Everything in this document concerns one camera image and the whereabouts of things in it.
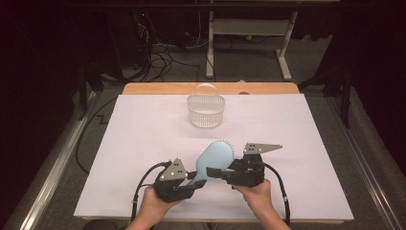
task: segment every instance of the person's hand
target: person's hand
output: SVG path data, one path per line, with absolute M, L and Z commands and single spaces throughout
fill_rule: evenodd
M 158 198 L 152 187 L 144 190 L 143 203 L 137 217 L 128 225 L 127 230 L 149 229 L 161 221 L 170 208 L 179 204 L 181 201 L 166 203 Z
M 242 193 L 248 207 L 250 207 L 265 229 L 290 229 L 279 217 L 272 205 L 271 182 L 269 180 L 264 179 L 261 184 L 253 188 L 244 186 L 233 187 Z

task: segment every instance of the wire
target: wire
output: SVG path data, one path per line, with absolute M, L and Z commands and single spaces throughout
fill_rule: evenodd
M 111 99 L 110 101 L 108 101 L 107 103 L 105 103 L 102 107 L 100 107 L 100 108 L 95 112 L 95 114 L 93 114 L 93 116 L 89 119 L 89 121 L 88 121 L 88 122 L 86 123 L 86 125 L 84 126 L 84 129 L 83 129 L 83 131 L 81 132 L 80 137 L 78 138 L 78 143 L 77 143 L 77 147 L 76 147 L 76 150 L 75 150 L 75 159 L 76 159 L 76 162 L 77 162 L 78 166 L 80 167 L 80 169 L 81 169 L 84 173 L 86 173 L 86 174 L 89 174 L 89 171 L 86 170 L 86 169 L 81 165 L 81 163 L 80 163 L 80 161 L 79 161 L 79 146 L 80 146 L 80 142 L 81 142 L 81 139 L 82 139 L 82 137 L 83 137 L 83 134 L 85 133 L 86 129 L 89 127 L 89 124 L 92 122 L 92 120 L 98 115 L 98 113 L 99 113 L 102 109 L 104 109 L 108 104 L 110 104 L 110 103 L 116 101 L 117 98 L 118 98 L 118 97 L 115 97 L 115 98 Z
M 278 178 L 278 181 L 279 181 L 280 186 L 281 186 L 281 192 L 282 192 L 282 197 L 283 197 L 283 202 L 284 202 L 284 212 L 285 212 L 285 215 L 286 215 L 286 217 L 285 217 L 285 222 L 286 222 L 286 224 L 289 226 L 289 225 L 290 225 L 289 200 L 287 199 L 286 191 L 284 190 L 282 178 L 281 178 L 281 176 L 278 174 L 278 172 L 277 172 L 274 168 L 272 168 L 270 165 L 268 165 L 268 164 L 266 164 L 266 163 L 263 163 L 263 162 L 262 162 L 262 164 L 263 164 L 266 168 L 268 168 L 269 170 L 271 170 L 271 171 L 275 174 L 275 176 Z
M 146 185 L 143 184 L 143 183 L 144 183 L 144 180 L 146 180 L 147 176 L 148 176 L 153 170 L 155 170 L 156 168 L 161 167 L 161 166 L 167 168 L 167 167 L 170 166 L 170 164 L 171 164 L 170 161 L 158 163 L 158 164 L 152 166 L 152 167 L 144 174 L 143 178 L 141 178 L 140 183 L 138 183 L 137 190 L 135 191 L 134 198 L 133 198 L 133 200 L 132 200 L 131 221 L 134 220 L 135 217 L 137 216 L 138 193 L 140 192 L 141 187 L 146 186 Z

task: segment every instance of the light blue object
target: light blue object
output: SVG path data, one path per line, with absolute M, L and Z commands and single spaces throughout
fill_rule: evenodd
M 214 179 L 207 176 L 206 168 L 225 170 L 234 161 L 234 151 L 229 144 L 216 141 L 211 143 L 196 161 L 196 176 L 189 184 L 195 181 Z

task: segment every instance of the white paper sheet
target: white paper sheet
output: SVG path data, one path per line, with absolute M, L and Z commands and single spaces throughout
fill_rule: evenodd
M 119 97 L 76 217 L 129 219 L 136 187 L 151 166 L 180 158 L 187 171 L 195 171 L 196 159 L 211 142 L 227 140 L 234 146 L 236 158 L 242 157 L 247 142 L 283 146 L 263 154 L 262 159 L 280 173 L 292 219 L 353 219 L 303 95 L 223 96 L 223 122 L 212 129 L 189 122 L 187 97 Z M 155 170 L 146 183 L 153 183 L 162 169 Z M 265 176 L 271 180 L 273 203 L 283 218 L 278 180 L 269 170 Z M 193 220 L 254 218 L 241 194 L 222 180 L 208 181 L 166 215 L 166 219 Z

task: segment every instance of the plastic basket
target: plastic basket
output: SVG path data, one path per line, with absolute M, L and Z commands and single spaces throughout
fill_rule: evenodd
M 211 87 L 213 94 L 200 94 L 203 87 Z M 188 97 L 189 118 L 197 127 L 217 127 L 223 119 L 225 100 L 218 95 L 214 85 L 202 83 L 196 86 L 194 93 Z

